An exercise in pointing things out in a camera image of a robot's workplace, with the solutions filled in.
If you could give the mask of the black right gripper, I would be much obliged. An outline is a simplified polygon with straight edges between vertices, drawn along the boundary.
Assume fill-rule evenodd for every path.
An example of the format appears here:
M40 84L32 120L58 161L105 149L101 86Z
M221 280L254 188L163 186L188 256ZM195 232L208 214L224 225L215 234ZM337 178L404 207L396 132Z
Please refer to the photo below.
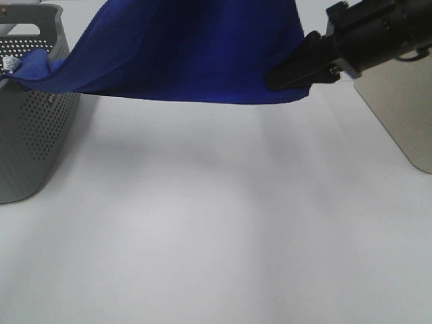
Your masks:
M431 52L430 1L340 1L326 9L327 36L313 31L287 58L265 74L270 91L333 84L340 70L351 78L389 60L413 62Z

